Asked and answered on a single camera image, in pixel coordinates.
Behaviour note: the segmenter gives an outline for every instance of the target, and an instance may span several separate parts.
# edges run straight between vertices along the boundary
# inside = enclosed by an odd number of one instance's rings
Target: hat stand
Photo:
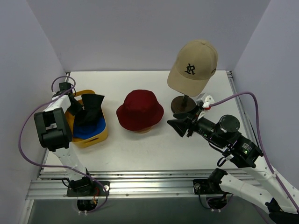
[[[135,132],[135,133],[139,133],[139,134],[144,134],[144,133],[149,132],[152,128],[153,128],[153,126],[151,126],[151,127],[147,127],[147,128],[145,128],[145,129],[142,129],[142,130],[139,130],[139,131],[134,131],[134,132]]]
[[[196,103],[187,95],[175,97],[171,102],[171,111],[173,113],[186,113],[193,110]]]

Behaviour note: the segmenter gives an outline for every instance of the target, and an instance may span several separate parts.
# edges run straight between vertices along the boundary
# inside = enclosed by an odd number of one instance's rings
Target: screw
[[[194,185],[194,189],[196,189],[196,190],[200,189],[200,184],[199,184],[199,183],[196,183],[196,184]]]
[[[106,191],[109,191],[109,186],[108,185],[105,185],[104,188],[105,188]]]

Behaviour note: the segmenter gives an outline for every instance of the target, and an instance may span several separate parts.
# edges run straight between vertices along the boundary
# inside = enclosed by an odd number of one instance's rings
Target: black fabric
[[[77,126],[96,125],[103,117],[101,105],[104,97],[96,94],[83,94],[84,109],[75,116],[74,124]]]

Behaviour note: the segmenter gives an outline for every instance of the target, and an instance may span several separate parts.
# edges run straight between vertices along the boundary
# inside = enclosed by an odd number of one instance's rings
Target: blue cloth
[[[97,134],[100,134],[106,127],[106,122],[101,117],[95,125],[77,126],[74,123],[73,137],[79,139],[89,139]]]

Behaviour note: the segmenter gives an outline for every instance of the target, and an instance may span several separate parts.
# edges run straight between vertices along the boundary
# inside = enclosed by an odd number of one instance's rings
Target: metal frame
[[[231,71],[227,72],[228,79],[233,93],[236,93]],[[250,121],[243,109],[239,98],[235,98],[239,109],[242,122],[244,124],[247,137],[256,143],[256,139],[251,128]],[[43,164],[46,162],[48,151],[45,154]],[[154,198],[154,197],[198,197],[193,192],[194,179],[206,179],[209,177],[213,169],[206,170],[172,170],[172,171],[91,171],[92,177],[110,181],[109,199],[114,198]],[[245,181],[246,183],[260,186],[255,179],[240,169],[227,170],[234,177]],[[67,188],[59,179],[67,177],[66,172],[45,173],[43,169],[39,178],[32,181],[28,190],[26,203],[24,207],[24,215],[27,218],[30,213],[34,200],[42,199],[65,199],[74,200],[73,197],[67,197]]]

